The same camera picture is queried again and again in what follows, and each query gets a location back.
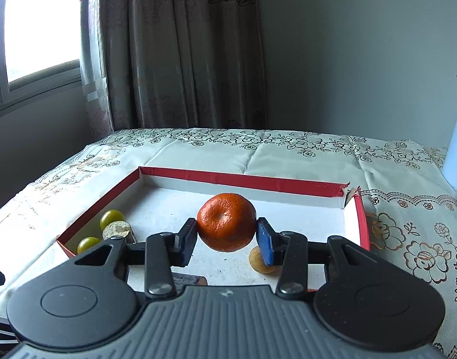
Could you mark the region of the large orange mandarin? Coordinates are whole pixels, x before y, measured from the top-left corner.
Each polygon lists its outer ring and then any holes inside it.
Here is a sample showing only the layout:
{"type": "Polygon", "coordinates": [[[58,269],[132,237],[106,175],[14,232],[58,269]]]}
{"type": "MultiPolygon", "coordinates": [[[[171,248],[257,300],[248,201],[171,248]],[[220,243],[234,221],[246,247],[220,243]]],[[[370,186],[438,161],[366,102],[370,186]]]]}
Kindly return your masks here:
{"type": "Polygon", "coordinates": [[[253,239],[257,224],[254,205],[235,193],[217,194],[199,209],[196,221],[202,241],[219,252],[234,252],[253,239]]]}

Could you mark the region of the window with grey frame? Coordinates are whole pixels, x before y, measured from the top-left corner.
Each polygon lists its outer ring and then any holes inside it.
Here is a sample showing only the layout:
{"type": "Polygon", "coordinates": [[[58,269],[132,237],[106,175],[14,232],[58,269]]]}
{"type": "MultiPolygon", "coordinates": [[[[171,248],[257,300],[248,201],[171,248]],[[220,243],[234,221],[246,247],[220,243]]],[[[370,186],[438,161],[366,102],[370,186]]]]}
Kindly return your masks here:
{"type": "Polygon", "coordinates": [[[81,79],[80,0],[0,0],[0,115],[81,79]]]}

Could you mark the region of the red shallow cardboard box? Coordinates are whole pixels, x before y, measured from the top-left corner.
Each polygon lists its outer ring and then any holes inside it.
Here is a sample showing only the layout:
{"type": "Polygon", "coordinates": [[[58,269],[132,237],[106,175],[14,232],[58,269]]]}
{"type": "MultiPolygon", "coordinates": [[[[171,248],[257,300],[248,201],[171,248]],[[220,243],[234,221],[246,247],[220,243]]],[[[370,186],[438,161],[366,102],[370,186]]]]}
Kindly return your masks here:
{"type": "Polygon", "coordinates": [[[299,232],[310,241],[325,242],[340,235],[369,249],[369,235],[361,191],[347,184],[301,181],[276,177],[222,174],[183,169],[140,167],[91,203],[64,230],[57,241],[70,257],[77,254],[80,241],[100,238],[100,221],[110,210],[119,211],[131,226],[137,241],[157,232],[178,232],[189,218],[202,226],[187,267],[176,272],[203,276],[210,285],[276,286],[280,270],[262,274],[251,265],[256,254],[255,237],[245,247],[213,250],[216,230],[228,235],[243,224],[243,208],[252,206],[258,218],[266,218],[277,232],[299,232]]]}

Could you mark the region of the floral white tablecloth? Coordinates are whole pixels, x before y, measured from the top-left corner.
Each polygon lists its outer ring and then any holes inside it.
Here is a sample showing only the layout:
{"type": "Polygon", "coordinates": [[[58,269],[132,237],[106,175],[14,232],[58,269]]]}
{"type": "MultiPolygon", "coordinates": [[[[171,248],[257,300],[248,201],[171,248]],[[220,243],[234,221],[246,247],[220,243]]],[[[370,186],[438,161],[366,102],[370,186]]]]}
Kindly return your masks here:
{"type": "Polygon", "coordinates": [[[457,358],[457,191],[445,152],[410,140],[283,130],[123,130],[86,146],[0,208],[0,317],[12,291],[65,260],[56,238],[139,166],[348,183],[371,249],[444,298],[436,347],[457,358]]]}

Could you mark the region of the sugarcane piece front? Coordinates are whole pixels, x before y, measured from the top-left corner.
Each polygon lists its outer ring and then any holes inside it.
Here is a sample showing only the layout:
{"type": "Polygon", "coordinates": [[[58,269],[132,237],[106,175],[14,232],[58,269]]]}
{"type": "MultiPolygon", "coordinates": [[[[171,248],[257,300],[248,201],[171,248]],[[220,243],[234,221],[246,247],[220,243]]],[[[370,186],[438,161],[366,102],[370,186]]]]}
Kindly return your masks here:
{"type": "Polygon", "coordinates": [[[172,275],[176,290],[180,291],[185,286],[207,286],[208,282],[204,276],[190,274],[173,273],[172,275]]]}

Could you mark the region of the brown patterned curtain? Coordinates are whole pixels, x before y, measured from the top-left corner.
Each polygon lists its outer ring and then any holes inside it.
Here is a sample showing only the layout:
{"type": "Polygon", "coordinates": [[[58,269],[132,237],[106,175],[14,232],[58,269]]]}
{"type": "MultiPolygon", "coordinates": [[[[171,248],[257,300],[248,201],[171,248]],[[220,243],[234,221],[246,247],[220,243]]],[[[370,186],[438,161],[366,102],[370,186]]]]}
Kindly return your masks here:
{"type": "Polygon", "coordinates": [[[81,82],[96,138],[266,126],[257,0],[80,1],[81,82]]]}

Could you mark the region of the green tomato in box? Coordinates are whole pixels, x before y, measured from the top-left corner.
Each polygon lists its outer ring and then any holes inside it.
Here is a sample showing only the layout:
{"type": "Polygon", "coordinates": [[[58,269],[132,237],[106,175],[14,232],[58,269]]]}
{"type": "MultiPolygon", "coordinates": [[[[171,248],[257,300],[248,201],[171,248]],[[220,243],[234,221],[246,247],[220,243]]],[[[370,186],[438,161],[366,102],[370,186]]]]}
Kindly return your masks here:
{"type": "Polygon", "coordinates": [[[99,227],[103,231],[109,224],[115,221],[124,221],[125,216],[116,209],[107,210],[99,220],[99,227]]]}

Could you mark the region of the green tomato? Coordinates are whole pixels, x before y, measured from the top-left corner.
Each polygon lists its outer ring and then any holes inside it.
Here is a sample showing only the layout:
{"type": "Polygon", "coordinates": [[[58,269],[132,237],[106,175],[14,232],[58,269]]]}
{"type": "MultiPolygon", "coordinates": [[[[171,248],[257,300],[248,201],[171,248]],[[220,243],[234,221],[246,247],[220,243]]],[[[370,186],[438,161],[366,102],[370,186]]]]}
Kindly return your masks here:
{"type": "Polygon", "coordinates": [[[78,243],[77,254],[80,255],[83,252],[90,249],[91,247],[97,246],[97,244],[99,244],[99,243],[100,243],[100,239],[97,237],[89,236],[89,237],[82,238],[78,243]]]}
{"type": "Polygon", "coordinates": [[[116,209],[107,210],[99,220],[99,227],[103,231],[109,224],[115,221],[124,221],[125,216],[116,209]]]}

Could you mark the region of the sugarcane piece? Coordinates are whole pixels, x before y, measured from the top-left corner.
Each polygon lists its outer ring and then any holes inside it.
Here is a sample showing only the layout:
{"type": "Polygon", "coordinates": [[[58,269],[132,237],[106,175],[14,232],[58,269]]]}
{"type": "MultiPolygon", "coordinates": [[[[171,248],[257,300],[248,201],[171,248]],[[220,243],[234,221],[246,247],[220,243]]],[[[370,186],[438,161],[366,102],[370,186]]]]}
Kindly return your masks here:
{"type": "Polygon", "coordinates": [[[180,291],[185,286],[207,286],[208,282],[204,276],[190,274],[173,273],[172,275],[176,290],[180,291]]]}
{"type": "Polygon", "coordinates": [[[102,236],[103,240],[120,237],[125,238],[128,244],[134,244],[137,242],[137,238],[134,235],[131,225],[124,220],[116,220],[108,224],[104,228],[102,236]]]}

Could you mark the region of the longan in box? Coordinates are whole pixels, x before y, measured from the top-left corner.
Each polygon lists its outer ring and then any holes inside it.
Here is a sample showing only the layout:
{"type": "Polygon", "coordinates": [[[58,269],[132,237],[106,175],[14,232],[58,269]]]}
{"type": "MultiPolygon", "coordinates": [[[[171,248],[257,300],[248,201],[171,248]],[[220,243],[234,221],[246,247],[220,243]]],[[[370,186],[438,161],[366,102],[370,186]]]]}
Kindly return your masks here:
{"type": "Polygon", "coordinates": [[[249,263],[252,269],[259,274],[269,275],[278,271],[278,267],[267,266],[259,247],[254,247],[249,254],[249,263]]]}

